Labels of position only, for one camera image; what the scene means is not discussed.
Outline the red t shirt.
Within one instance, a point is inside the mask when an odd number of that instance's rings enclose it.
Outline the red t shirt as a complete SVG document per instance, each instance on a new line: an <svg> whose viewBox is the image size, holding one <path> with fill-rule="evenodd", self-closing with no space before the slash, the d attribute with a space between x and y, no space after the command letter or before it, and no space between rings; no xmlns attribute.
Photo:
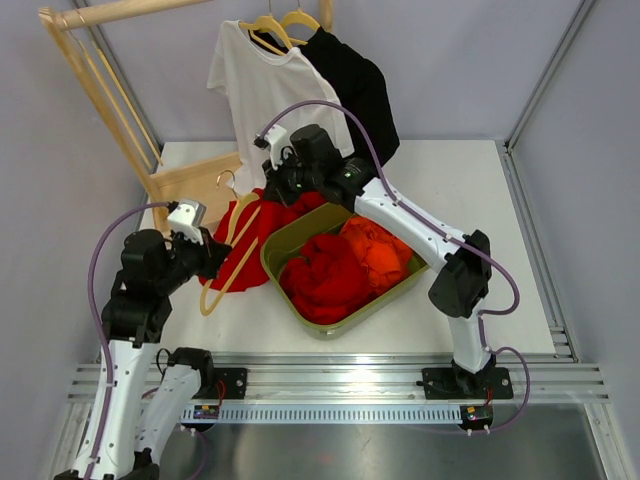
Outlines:
<svg viewBox="0 0 640 480"><path fill-rule="evenodd" d="M217 278L212 281L209 288L220 290L223 287L255 239L258 239L258 243L229 287L228 293L243 292L266 283L269 277L261 263L260 250L262 245L275 231L325 203L326 200L317 192L302 194L289 207L277 202L263 201L262 199L252 202L241 212L236 224L234 237L237 237L239 233L242 233L242 236L233 247L220 268Z"/></svg>
<svg viewBox="0 0 640 480"><path fill-rule="evenodd" d="M335 234L310 238L287 262L279 284L297 312L317 325L338 323L375 298L351 246Z"/></svg>

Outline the orange t shirt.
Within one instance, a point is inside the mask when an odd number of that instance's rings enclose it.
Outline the orange t shirt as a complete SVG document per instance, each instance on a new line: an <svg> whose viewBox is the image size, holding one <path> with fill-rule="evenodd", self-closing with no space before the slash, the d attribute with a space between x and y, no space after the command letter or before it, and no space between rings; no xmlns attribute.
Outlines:
<svg viewBox="0 0 640 480"><path fill-rule="evenodd" d="M386 293L409 276L413 250L377 223L353 216L339 235L348 242L376 295Z"/></svg>

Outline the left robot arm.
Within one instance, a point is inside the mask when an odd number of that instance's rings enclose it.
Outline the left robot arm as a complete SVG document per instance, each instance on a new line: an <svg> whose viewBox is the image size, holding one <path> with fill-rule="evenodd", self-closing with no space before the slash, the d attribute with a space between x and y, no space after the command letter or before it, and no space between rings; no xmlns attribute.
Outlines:
<svg viewBox="0 0 640 480"><path fill-rule="evenodd" d="M171 295L196 276L213 278L229 245L202 229L200 243L182 233L145 229L124 241L121 269L102 310L107 341L87 431L62 479L156 479L166 443L189 400L208 396L217 378L210 352L179 347L161 384L143 402L148 370L172 306Z"/></svg>

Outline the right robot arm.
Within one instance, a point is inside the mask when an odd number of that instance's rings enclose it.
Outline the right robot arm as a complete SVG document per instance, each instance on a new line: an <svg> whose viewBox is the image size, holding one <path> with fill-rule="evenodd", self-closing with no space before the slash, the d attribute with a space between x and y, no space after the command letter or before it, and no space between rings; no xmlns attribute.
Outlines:
<svg viewBox="0 0 640 480"><path fill-rule="evenodd" d="M426 261L436 273L429 300L449 321L455 387L466 396L484 390L495 364L479 320L492 276L488 237L479 230L466 235L404 201L368 160L343 158L317 124L294 132L274 125L254 143L269 153L262 165L266 199L291 205L316 192L383 227Z"/></svg>

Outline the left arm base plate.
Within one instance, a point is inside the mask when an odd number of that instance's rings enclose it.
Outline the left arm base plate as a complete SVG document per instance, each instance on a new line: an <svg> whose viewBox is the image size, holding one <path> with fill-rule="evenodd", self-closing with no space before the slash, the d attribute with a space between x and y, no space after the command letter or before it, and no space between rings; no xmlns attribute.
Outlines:
<svg viewBox="0 0 640 480"><path fill-rule="evenodd" d="M215 367L203 377L195 399L243 400L247 388L248 370L240 367Z"/></svg>

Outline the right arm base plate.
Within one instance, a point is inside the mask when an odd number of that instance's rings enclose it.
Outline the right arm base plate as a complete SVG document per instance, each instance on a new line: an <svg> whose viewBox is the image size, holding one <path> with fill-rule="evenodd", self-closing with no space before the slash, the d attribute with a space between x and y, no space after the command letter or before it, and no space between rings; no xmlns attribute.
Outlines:
<svg viewBox="0 0 640 480"><path fill-rule="evenodd" d="M424 368L416 384L427 400L511 400L514 398L510 373L504 367L470 374L453 367Z"/></svg>

